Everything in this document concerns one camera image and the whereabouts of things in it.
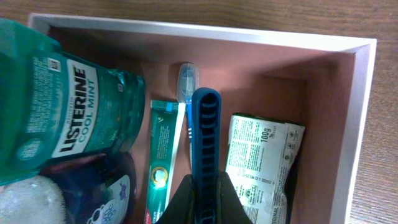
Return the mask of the teal mouthwash bottle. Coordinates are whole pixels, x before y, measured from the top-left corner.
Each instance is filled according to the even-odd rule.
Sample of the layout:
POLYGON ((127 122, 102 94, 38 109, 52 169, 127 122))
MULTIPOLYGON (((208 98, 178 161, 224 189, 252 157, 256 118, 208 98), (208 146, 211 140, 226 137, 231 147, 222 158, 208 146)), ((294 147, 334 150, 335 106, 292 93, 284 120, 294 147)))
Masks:
POLYGON ((1 184, 44 167, 130 150, 144 115, 144 79, 63 50, 1 19, 1 184))

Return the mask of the clear hand soap pump bottle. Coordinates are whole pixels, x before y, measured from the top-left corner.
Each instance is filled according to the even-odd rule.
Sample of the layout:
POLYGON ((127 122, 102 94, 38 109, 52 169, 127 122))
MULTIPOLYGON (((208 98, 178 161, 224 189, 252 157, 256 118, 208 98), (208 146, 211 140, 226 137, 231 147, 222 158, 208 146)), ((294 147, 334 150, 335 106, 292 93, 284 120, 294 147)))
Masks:
POLYGON ((52 168, 1 190, 1 223, 130 223, 136 171, 129 153, 52 168))

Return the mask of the blue white toothbrush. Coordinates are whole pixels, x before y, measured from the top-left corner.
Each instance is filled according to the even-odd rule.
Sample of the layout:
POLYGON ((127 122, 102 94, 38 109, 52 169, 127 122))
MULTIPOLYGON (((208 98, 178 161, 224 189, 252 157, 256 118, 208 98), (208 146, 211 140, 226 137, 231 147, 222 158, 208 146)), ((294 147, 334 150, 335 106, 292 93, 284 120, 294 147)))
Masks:
POLYGON ((192 96, 196 89, 200 86, 198 68, 190 62, 182 63, 178 72, 177 81, 177 100, 179 103, 185 103, 187 123, 188 123, 188 139, 190 141, 190 166, 192 166, 192 96))

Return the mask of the red green toothpaste tube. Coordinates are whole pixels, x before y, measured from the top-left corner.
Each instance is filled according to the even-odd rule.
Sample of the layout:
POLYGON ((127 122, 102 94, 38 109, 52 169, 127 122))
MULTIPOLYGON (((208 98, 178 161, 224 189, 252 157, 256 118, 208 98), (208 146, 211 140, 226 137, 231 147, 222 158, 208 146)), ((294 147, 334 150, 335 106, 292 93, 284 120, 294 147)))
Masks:
POLYGON ((169 204, 184 116, 183 103, 150 101, 150 158, 145 223, 157 223, 169 204))

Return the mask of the green soap box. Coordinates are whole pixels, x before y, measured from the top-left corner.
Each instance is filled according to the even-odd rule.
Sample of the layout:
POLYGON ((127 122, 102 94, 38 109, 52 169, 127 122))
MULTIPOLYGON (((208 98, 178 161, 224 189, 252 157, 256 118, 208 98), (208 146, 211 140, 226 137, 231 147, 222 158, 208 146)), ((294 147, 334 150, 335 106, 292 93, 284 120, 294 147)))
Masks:
POLYGON ((252 223, 288 223, 285 186, 304 133, 300 124, 232 115, 226 172, 252 223))

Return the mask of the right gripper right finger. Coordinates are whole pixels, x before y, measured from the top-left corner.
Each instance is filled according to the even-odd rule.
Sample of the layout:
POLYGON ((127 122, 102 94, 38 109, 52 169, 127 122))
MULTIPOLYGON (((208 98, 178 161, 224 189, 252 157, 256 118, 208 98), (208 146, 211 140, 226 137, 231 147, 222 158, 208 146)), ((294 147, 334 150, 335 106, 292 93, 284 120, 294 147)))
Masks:
POLYGON ((217 224, 252 224, 226 172, 219 171, 216 184, 217 224))

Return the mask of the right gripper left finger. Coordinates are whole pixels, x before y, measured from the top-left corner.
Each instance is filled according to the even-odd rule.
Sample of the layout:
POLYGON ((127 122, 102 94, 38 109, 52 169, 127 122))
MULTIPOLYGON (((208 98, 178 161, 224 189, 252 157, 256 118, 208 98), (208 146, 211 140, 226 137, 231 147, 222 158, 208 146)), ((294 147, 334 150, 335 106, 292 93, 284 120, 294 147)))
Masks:
POLYGON ((193 224, 195 183, 191 174, 185 175, 170 203, 156 224, 193 224))

